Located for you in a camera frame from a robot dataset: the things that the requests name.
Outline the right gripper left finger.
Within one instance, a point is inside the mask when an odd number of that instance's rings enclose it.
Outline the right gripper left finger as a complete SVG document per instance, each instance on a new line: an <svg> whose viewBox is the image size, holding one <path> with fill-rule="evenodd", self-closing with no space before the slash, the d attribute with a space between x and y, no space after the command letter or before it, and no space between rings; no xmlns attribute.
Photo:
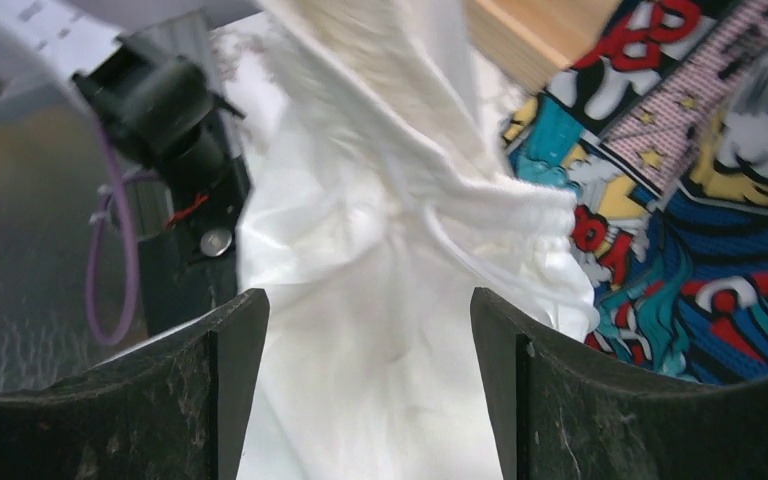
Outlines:
<svg viewBox="0 0 768 480"><path fill-rule="evenodd" d="M246 291L140 349L0 394L0 479L233 479L270 304Z"/></svg>

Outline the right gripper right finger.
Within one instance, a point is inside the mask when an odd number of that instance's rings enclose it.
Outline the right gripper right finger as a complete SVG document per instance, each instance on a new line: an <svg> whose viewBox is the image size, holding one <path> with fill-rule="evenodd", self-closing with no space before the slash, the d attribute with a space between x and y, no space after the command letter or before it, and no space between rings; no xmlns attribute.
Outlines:
<svg viewBox="0 0 768 480"><path fill-rule="evenodd" d="M662 376L486 288L470 313L505 479L768 479L768 377L715 386Z"/></svg>

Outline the white shorts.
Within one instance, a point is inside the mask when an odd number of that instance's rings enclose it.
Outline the white shorts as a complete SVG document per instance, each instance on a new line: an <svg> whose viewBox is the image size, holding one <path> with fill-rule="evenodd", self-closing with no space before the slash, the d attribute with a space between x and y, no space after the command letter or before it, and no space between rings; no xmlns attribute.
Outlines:
<svg viewBox="0 0 768 480"><path fill-rule="evenodd" d="M471 297L591 332L575 196L508 174L403 3L262 7L287 102L237 228L271 306L239 477L500 478Z"/></svg>

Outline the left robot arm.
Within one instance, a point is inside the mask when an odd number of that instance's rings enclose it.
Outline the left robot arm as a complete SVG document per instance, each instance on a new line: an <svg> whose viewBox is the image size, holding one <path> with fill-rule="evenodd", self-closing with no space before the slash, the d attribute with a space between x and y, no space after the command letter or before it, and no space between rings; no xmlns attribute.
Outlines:
<svg viewBox="0 0 768 480"><path fill-rule="evenodd" d="M249 191L229 126L238 110L196 61L101 20L67 1L0 1L0 43L37 63L95 124L109 175L91 242L100 248L116 216L125 259L120 320L104 332L96 317L98 259L86 274L86 318L95 339L119 343L138 290L159 333L226 302L236 291L233 227ZM159 181L173 213L163 232L140 243L128 185Z"/></svg>

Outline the comic print shorts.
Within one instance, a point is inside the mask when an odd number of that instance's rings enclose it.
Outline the comic print shorts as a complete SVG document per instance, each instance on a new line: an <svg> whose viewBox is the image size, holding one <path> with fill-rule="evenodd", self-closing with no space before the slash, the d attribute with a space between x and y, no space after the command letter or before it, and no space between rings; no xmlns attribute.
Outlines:
<svg viewBox="0 0 768 480"><path fill-rule="evenodd" d="M573 191L586 343L684 380L768 375L768 1L624 1L513 113L515 175Z"/></svg>

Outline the wooden clothes rack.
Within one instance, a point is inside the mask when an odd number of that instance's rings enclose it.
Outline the wooden clothes rack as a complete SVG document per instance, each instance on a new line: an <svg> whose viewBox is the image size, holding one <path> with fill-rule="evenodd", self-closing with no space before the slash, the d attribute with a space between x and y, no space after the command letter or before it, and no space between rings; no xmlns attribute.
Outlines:
<svg viewBox="0 0 768 480"><path fill-rule="evenodd" d="M592 48L617 0L466 0L469 35L479 52L526 92Z"/></svg>

